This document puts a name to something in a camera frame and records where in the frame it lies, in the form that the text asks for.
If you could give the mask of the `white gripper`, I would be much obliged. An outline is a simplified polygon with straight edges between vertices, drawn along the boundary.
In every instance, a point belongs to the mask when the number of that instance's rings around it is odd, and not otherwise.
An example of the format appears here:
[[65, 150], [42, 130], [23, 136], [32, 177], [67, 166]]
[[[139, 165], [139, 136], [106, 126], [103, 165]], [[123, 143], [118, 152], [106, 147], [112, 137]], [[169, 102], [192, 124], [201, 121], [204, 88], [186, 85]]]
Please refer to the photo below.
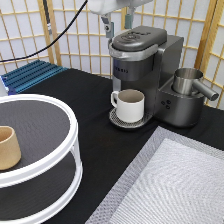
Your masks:
[[124, 7], [129, 7], [125, 15], [125, 28], [131, 29], [133, 26], [135, 8], [152, 0], [88, 0], [89, 10], [97, 15], [102, 15], [101, 20], [104, 24], [106, 37], [114, 37], [114, 23], [111, 21], [111, 12]]

